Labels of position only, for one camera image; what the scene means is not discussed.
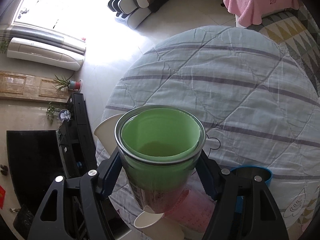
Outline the potted plant red pot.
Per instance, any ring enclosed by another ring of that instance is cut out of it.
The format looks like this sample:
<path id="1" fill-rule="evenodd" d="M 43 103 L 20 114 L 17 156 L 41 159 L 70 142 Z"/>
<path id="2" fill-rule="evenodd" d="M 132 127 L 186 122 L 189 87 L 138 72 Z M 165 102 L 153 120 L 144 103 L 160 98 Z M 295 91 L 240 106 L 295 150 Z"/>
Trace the potted plant red pot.
<path id="1" fill-rule="evenodd" d="M 65 77 L 55 76 L 54 83 L 55 83 L 54 87 L 58 92 L 64 89 L 74 90 L 78 92 L 82 89 L 82 81 L 71 80 L 71 77 L 67 79 Z"/>

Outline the pink plastic cup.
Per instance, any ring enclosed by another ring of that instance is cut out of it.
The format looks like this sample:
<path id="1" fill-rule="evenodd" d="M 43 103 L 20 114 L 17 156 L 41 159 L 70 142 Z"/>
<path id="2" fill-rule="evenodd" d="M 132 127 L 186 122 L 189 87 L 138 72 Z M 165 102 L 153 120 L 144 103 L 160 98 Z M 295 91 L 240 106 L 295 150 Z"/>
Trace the pink plastic cup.
<path id="1" fill-rule="evenodd" d="M 186 189 L 175 206 L 164 213 L 164 217 L 178 224 L 204 233 L 213 215 L 215 203 L 198 191 Z"/>

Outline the white air conditioner unit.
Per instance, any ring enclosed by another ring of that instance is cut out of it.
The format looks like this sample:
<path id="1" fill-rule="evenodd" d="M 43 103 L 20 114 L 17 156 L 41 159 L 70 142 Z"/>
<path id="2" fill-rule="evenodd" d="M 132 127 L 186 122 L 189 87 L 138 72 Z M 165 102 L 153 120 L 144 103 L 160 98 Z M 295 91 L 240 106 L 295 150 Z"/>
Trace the white air conditioner unit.
<path id="1" fill-rule="evenodd" d="M 78 71 L 84 63 L 84 55 L 49 44 L 14 37 L 11 39 L 7 57 L 43 63 L 72 71 Z"/>

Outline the blue black CoolTowel can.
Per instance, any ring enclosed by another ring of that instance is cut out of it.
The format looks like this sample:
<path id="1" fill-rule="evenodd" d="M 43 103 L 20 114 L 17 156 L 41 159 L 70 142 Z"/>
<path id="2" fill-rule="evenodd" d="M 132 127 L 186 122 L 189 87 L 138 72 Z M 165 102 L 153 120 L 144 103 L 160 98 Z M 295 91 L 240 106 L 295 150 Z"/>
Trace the blue black CoolTowel can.
<path id="1" fill-rule="evenodd" d="M 273 173 L 268 168 L 253 165 L 235 167 L 231 169 L 231 173 L 236 177 L 255 180 L 257 182 L 264 182 L 267 187 L 270 186 L 273 177 Z M 267 204 L 266 206 L 263 206 L 263 204 L 266 204 L 268 200 L 266 196 L 261 196 L 260 198 L 260 214 L 263 216 L 263 218 L 268 217 L 269 219 L 275 219 L 272 205 Z M 253 209 L 249 209 L 249 200 L 253 200 L 253 198 L 250 198 L 249 196 L 237 196 L 234 214 L 241 215 L 244 213 L 244 211 L 252 211 Z"/>

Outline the triangle patterned quilt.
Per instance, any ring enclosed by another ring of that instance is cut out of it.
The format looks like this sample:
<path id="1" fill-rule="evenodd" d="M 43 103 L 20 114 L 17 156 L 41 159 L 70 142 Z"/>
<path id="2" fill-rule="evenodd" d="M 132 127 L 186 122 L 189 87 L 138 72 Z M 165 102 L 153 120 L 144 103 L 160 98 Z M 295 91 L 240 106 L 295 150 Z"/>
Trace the triangle patterned quilt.
<path id="1" fill-rule="evenodd" d="M 305 6 L 268 15 L 248 29 L 276 42 L 304 70 L 319 94 L 319 27 Z"/>

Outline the green leafy plant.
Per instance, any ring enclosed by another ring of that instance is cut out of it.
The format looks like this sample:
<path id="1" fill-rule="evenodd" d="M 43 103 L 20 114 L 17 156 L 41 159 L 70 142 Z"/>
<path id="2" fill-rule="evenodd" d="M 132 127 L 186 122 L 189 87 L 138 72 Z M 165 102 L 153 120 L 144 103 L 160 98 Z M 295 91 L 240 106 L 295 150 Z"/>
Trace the green leafy plant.
<path id="1" fill-rule="evenodd" d="M 55 120 L 58 119 L 58 114 L 61 110 L 65 108 L 64 103 L 58 103 L 58 102 L 49 102 L 46 115 L 48 121 L 52 124 Z"/>

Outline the black television screen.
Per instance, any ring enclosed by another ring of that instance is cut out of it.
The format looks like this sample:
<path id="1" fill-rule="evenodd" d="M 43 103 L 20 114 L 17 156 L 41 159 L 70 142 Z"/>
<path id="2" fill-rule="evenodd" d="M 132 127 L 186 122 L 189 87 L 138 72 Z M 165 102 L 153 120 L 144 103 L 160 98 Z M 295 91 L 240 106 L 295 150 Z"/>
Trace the black television screen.
<path id="1" fill-rule="evenodd" d="M 7 153 L 18 202 L 35 214 L 53 180 L 66 175 L 56 131 L 7 131 Z"/>

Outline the grey striped quilted tablecloth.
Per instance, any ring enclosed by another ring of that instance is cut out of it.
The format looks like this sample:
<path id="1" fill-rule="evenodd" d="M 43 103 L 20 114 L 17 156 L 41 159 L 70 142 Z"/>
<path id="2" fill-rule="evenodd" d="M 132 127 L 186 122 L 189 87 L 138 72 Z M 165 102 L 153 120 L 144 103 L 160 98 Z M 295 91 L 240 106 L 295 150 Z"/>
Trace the grey striped quilted tablecloth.
<path id="1" fill-rule="evenodd" d="M 319 208 L 319 97 L 276 43 L 248 29 L 208 26 L 146 52 L 115 86 L 107 119 L 144 105 L 188 111 L 204 151 L 223 168 L 263 166 L 291 239 Z"/>

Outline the green and pink can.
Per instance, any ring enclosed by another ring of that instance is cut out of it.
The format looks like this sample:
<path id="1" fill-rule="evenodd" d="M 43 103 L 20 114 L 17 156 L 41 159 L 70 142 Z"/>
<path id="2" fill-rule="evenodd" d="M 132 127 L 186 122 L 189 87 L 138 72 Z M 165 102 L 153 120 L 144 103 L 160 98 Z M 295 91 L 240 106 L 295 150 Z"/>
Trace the green and pink can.
<path id="1" fill-rule="evenodd" d="M 200 156 L 206 132 L 194 115 L 169 106 L 143 106 L 124 114 L 114 136 L 140 208 L 165 213 L 178 201 Z"/>

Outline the white paper cup lower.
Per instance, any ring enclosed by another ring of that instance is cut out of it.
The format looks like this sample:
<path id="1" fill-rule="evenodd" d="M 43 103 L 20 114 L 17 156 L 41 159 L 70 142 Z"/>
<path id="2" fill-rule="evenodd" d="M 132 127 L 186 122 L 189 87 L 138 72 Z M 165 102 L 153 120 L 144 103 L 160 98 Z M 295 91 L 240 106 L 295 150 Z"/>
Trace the white paper cup lower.
<path id="1" fill-rule="evenodd" d="M 148 205 L 137 216 L 134 226 L 154 240 L 184 239 L 184 232 L 177 222 L 166 219 L 164 213 L 155 213 Z"/>

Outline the white paper cup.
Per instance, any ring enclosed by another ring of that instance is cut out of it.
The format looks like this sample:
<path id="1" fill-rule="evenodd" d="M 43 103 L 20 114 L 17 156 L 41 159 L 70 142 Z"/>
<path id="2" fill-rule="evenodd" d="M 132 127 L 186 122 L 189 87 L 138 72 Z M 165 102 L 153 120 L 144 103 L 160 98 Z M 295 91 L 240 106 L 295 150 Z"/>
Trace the white paper cup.
<path id="1" fill-rule="evenodd" d="M 117 147 L 114 130 L 118 120 L 123 114 L 116 114 L 102 121 L 94 130 L 94 135 L 105 148 L 106 152 L 111 155 Z"/>
<path id="2" fill-rule="evenodd" d="M 177 222 L 166 219 L 164 213 L 155 213 L 148 205 L 137 216 L 134 226 L 154 240 L 184 239 L 184 232 Z"/>

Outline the white paper cup upper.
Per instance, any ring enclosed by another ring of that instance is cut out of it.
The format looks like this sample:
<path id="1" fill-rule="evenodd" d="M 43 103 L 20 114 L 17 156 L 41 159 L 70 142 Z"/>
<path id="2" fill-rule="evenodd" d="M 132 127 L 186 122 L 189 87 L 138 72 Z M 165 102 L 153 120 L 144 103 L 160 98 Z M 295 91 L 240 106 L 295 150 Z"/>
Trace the white paper cup upper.
<path id="1" fill-rule="evenodd" d="M 111 155 L 117 147 L 114 130 L 118 120 L 123 114 L 116 114 L 102 121 L 94 130 L 94 135 L 105 148 L 106 152 Z"/>

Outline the black TV stand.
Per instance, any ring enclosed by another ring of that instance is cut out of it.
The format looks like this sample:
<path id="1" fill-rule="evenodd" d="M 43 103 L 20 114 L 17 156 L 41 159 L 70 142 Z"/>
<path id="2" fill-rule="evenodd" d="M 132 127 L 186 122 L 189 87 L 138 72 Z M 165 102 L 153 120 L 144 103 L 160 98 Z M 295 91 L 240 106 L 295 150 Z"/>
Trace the black TV stand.
<path id="1" fill-rule="evenodd" d="M 66 174 L 74 178 L 97 168 L 96 148 L 84 95 L 72 93 L 66 106 L 71 119 L 62 122 L 57 134 Z"/>

